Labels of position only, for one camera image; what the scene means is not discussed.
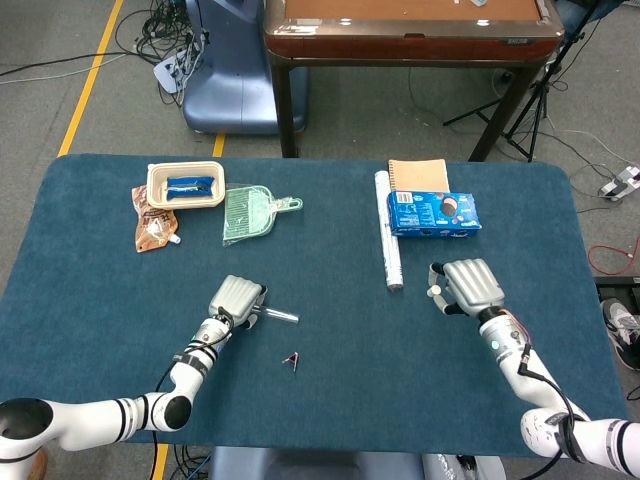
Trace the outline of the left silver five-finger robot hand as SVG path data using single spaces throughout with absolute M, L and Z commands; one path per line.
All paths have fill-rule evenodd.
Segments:
M 251 329 L 258 320 L 253 309 L 263 304 L 267 292 L 268 288 L 262 284 L 227 275 L 209 303 L 209 317 L 215 317 L 222 308 L 233 318 L 234 327 Z

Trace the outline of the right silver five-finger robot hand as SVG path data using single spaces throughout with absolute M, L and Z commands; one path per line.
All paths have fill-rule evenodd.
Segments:
M 443 314 L 464 314 L 481 324 L 502 315 L 505 299 L 496 277 L 482 259 L 430 264 L 427 296 Z

